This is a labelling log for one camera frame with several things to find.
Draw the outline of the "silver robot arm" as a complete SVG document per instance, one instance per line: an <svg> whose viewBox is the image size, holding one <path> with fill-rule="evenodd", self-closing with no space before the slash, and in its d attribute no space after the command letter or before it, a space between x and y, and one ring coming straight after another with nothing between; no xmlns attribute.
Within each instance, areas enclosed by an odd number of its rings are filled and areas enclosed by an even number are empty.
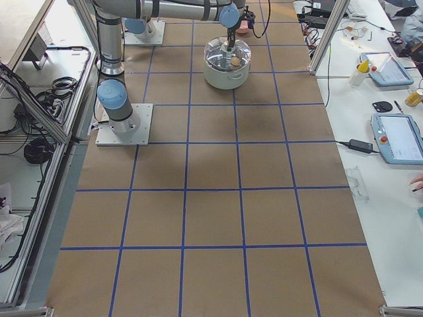
<svg viewBox="0 0 423 317"><path fill-rule="evenodd" d="M124 18L122 38L125 46L162 46L166 22L163 20L144 20ZM229 35L210 40L204 48L223 48L230 52L236 43L235 32L229 30Z"/></svg>
<svg viewBox="0 0 423 317"><path fill-rule="evenodd" d="M115 135L130 135L141 127L125 84L126 50L162 44L164 18L218 22L226 28L232 48L247 15L245 1L69 1L69 5L96 45L96 96Z"/></svg>

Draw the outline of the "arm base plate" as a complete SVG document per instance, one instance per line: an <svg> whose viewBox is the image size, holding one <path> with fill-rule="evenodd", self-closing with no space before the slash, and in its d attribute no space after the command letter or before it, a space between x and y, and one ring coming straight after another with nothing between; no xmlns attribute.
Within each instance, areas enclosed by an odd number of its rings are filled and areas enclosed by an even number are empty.
<svg viewBox="0 0 423 317"><path fill-rule="evenodd" d="M124 20L124 41L126 46L162 46L165 21L143 19Z"/></svg>
<svg viewBox="0 0 423 317"><path fill-rule="evenodd" d="M96 145L98 146L133 146L149 144L152 104L132 104L132 115L121 122L110 121L106 111L98 127Z"/></svg>

